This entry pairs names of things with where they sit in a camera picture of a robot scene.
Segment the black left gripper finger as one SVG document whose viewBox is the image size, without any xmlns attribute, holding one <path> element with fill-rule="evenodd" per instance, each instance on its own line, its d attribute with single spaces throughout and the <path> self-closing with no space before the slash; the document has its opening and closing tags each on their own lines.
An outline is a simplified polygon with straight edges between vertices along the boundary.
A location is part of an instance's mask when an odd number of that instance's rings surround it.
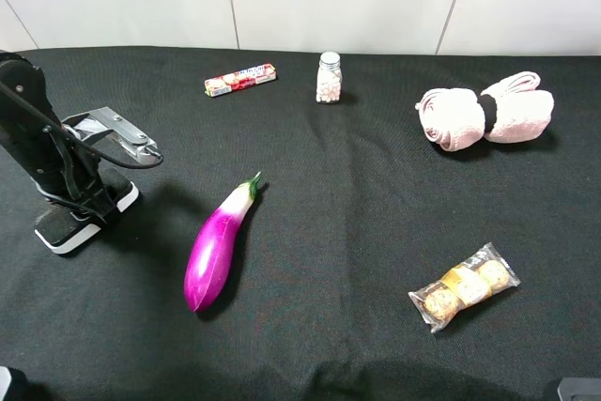
<svg viewBox="0 0 601 401">
<path fill-rule="evenodd" d="M 99 227 L 113 225 L 119 219 L 116 202 L 102 182 L 91 184 L 71 209 L 79 219 L 86 219 Z"/>
</svg>

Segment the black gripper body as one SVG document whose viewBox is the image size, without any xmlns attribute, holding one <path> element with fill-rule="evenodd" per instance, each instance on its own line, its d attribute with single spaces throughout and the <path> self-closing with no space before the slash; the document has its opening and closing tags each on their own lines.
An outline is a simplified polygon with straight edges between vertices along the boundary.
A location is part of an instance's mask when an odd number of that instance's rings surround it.
<svg viewBox="0 0 601 401">
<path fill-rule="evenodd" d="M 73 207 L 91 184 L 101 182 L 100 157 L 63 127 L 3 124 L 1 145 L 40 193 L 65 206 Z"/>
</svg>

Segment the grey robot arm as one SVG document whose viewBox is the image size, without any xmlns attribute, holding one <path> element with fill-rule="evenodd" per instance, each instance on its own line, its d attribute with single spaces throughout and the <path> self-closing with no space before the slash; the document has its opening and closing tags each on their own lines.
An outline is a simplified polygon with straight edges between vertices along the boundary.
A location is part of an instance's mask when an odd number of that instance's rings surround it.
<svg viewBox="0 0 601 401">
<path fill-rule="evenodd" d="M 7 52 L 1 53 L 1 145 L 49 202 L 105 224 L 116 218 L 100 158 L 63 129 L 42 69 Z"/>
</svg>

